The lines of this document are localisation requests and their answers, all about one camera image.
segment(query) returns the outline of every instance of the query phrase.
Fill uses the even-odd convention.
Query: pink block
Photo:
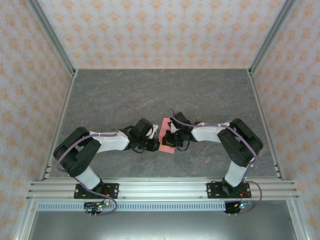
[[[159,141],[160,141],[160,147],[159,151],[174,154],[175,153],[175,147],[165,146],[162,145],[162,138],[166,135],[166,130],[171,130],[168,123],[170,123],[170,118],[165,117],[162,121],[160,133],[159,133]]]

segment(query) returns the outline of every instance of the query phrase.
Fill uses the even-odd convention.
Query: wall
[[[38,180],[69,74],[26,0],[0,2],[0,232],[12,239]]]
[[[285,177],[320,236],[319,1],[297,1],[254,79]]]
[[[78,69],[249,68],[285,0],[40,0]]]

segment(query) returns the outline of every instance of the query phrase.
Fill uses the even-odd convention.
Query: gray marble surface
[[[113,69],[79,70],[58,143],[77,127],[114,132],[116,107],[137,108],[153,124],[170,117],[169,108],[191,122],[225,123],[242,119],[264,144],[249,176],[276,176],[254,93],[244,69]],[[130,109],[116,115],[119,128],[140,117]],[[98,153],[91,167],[100,177],[223,177],[230,158],[220,143],[191,142],[185,152],[138,154],[132,150]],[[51,177],[66,177],[52,168]]]

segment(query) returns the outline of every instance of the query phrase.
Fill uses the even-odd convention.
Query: black bracket
[[[119,183],[104,183],[101,194],[107,195],[113,199],[118,198]],[[80,184],[75,185],[74,199],[104,199],[105,197],[93,194],[85,190]]]
[[[249,192],[251,194],[249,183],[240,183],[240,185],[229,194],[223,190],[223,184],[220,181],[209,182],[206,184],[208,199],[250,199],[249,195],[242,195],[242,192]]]

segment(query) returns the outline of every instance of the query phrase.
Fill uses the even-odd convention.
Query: white cable tray
[[[105,211],[110,211],[115,205],[111,203]],[[159,202],[119,202],[117,212],[192,212],[192,211],[225,211],[224,201],[159,201]],[[40,212],[82,212],[84,202],[41,201],[37,211]]]

